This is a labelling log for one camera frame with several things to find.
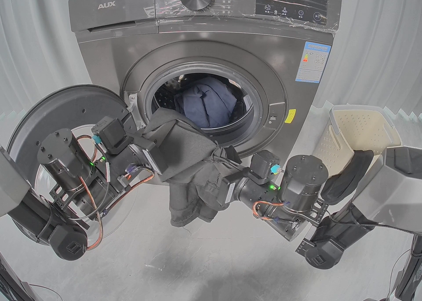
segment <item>yellow warning sticker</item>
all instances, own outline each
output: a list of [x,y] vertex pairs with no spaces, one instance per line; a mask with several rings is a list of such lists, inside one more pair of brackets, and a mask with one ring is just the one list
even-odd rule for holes
[[296,115],[296,109],[290,109],[289,114],[287,115],[287,118],[284,122],[292,123],[293,119],[295,118],[295,115]]

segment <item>black cloth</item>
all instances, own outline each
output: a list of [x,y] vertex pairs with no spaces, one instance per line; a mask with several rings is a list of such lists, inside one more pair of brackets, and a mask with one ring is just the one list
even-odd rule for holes
[[229,124],[236,102],[227,86],[214,77],[203,78],[174,97],[176,111],[201,129]]
[[159,178],[170,184],[171,224],[182,227],[197,217],[212,221],[228,208],[217,202],[221,178],[235,171],[239,163],[227,158],[226,150],[205,136],[190,120],[174,110],[160,108],[152,116],[144,137],[160,127],[171,131],[157,143],[168,168]]

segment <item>beige plastic basket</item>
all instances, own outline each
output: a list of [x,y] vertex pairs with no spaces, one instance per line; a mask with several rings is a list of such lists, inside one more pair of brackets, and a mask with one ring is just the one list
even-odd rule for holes
[[335,105],[312,155],[323,161],[331,177],[349,164],[353,150],[372,150],[379,155],[386,147],[399,145],[400,136],[380,107]]

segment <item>qr code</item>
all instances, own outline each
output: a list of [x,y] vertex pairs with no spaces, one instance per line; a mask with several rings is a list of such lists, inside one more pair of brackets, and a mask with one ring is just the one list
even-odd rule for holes
[[319,63],[320,65],[322,65],[323,63],[325,63],[326,58],[327,58],[326,55],[317,53],[315,55],[314,63]]

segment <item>front-loading washing machine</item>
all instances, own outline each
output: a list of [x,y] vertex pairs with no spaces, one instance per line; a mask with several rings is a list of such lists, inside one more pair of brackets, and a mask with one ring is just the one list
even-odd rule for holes
[[228,124],[203,129],[241,157],[284,162],[338,30],[341,0],[69,0],[92,83],[118,94],[138,129],[180,89],[217,78],[236,98]]

